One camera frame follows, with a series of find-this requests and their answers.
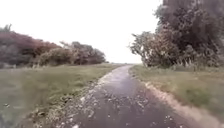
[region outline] sky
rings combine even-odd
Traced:
[[[36,39],[79,41],[100,49],[109,62],[140,63],[128,46],[132,33],[154,32],[161,0],[0,0],[0,26]]]

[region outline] green grass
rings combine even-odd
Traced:
[[[85,86],[118,66],[101,64],[0,70],[0,116],[4,122],[14,124],[35,109],[47,112],[77,96]]]
[[[140,80],[172,93],[183,104],[205,108],[224,120],[224,69],[193,72],[135,66],[131,71]]]

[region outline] leaves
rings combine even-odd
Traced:
[[[223,51],[223,7],[220,0],[164,0],[155,13],[159,18],[155,34],[134,35],[130,49],[148,66],[169,67],[179,62],[218,66]]]

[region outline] dense foliage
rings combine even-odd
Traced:
[[[222,0],[163,0],[155,33],[135,36],[131,46],[146,66],[219,66],[223,51]]]
[[[64,47],[33,39],[11,31],[11,25],[0,28],[0,65],[32,66],[61,64],[97,64],[104,54],[90,45],[73,42]]]

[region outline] wet path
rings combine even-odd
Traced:
[[[98,85],[68,106],[58,128],[190,128],[180,116],[139,86],[123,66],[104,76]]]

